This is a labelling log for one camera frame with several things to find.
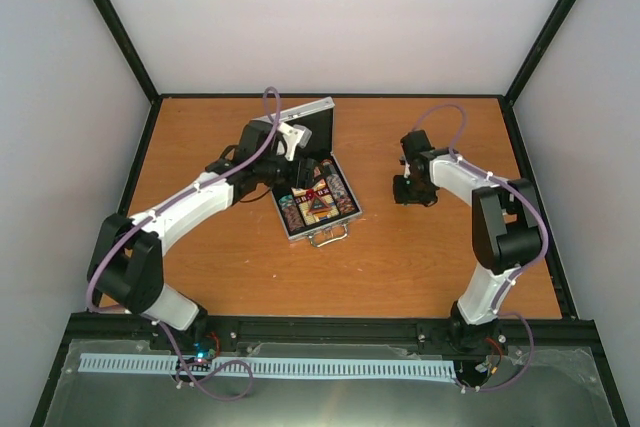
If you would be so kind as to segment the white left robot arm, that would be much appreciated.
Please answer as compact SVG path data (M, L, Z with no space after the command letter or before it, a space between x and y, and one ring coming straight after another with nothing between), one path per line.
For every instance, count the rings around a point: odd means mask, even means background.
M171 247L208 218L239 203L263 184L312 184L315 162L304 154L309 128L250 121L240 141L228 146L188 186L167 200L127 217L112 214L100 228L88 271L87 307L99 312L101 293L126 311L173 328L186 349L201 347L207 323L203 307L169 286L163 259Z

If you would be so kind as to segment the chip row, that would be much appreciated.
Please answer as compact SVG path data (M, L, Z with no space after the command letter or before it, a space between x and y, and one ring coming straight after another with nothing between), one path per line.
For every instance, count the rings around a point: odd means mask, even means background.
M281 197L278 200L278 205L283 216L284 223L291 234L296 233L305 227L304 220L291 194Z
M322 166L325 173L326 183L331 191L339 212L342 215L354 213L356 211L355 205L332 160L323 160Z

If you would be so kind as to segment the black triangular dealer button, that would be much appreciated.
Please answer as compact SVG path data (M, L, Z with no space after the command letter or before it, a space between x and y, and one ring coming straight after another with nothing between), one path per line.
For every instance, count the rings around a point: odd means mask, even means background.
M330 209L328 204L322 199L322 196L313 189L307 191L307 197L309 201L308 212L312 215L317 215L326 212Z

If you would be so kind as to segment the aluminium poker set case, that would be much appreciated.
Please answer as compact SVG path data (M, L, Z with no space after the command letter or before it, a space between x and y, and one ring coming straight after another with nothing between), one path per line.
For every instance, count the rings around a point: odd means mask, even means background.
M292 158L285 179L271 188L286 236L317 248L346 238L347 224L362 214L334 155L334 107L325 97L283 110L269 150Z

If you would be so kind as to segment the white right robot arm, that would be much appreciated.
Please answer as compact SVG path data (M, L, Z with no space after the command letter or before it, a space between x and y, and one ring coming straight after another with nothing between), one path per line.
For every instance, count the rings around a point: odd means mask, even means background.
M404 173L393 179L397 204L431 207L446 190L471 208L471 243L477 261L465 292L454 302L447 338L460 351L474 349L495 330L502 303L530 265L544 258L549 233L532 183L507 180L466 161L453 149L433 147L423 130L400 141Z

